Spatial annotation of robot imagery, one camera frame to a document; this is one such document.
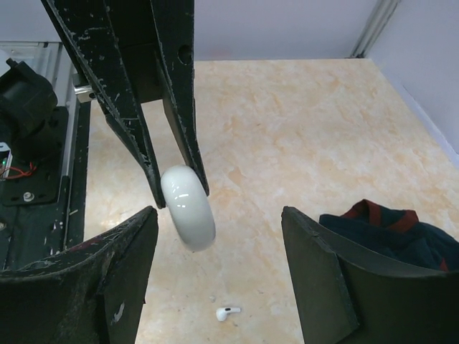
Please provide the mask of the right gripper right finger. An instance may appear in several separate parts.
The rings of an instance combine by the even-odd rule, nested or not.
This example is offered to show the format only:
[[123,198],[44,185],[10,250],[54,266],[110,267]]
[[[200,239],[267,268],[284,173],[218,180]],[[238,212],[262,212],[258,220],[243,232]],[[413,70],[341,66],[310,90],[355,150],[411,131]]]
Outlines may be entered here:
[[458,273],[397,261],[286,206],[290,278],[306,343],[456,343]]

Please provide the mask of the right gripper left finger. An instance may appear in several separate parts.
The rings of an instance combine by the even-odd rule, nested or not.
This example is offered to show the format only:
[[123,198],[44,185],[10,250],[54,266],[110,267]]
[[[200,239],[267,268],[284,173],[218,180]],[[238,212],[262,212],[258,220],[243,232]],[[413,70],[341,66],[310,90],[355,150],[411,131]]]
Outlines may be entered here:
[[65,251],[1,272],[2,343],[134,343],[158,239],[146,208]]

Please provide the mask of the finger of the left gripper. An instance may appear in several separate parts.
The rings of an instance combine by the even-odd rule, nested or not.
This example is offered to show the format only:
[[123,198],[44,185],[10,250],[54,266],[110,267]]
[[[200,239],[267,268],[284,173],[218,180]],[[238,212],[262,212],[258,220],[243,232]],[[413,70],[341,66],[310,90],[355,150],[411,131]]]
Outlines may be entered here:
[[166,206],[146,119],[104,1],[43,1],[67,53],[87,81],[105,120],[146,175],[158,208]]
[[194,2],[152,1],[155,51],[164,112],[176,144],[206,195],[209,184],[197,140],[194,99]]

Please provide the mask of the white earbud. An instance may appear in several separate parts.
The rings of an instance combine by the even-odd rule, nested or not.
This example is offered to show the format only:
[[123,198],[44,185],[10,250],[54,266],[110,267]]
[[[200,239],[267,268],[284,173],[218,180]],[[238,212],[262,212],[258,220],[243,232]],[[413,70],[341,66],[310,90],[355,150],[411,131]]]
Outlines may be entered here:
[[216,310],[215,314],[219,322],[224,322],[229,315],[240,313],[241,311],[240,307],[220,307]]

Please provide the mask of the white earbud case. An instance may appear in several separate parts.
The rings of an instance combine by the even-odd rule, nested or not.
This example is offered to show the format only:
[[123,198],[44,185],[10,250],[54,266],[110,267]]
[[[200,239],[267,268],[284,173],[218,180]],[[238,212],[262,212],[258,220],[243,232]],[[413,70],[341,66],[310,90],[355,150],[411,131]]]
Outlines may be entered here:
[[206,192],[194,170],[184,165],[170,167],[161,177],[161,190],[184,246],[193,252],[209,248],[216,227]]

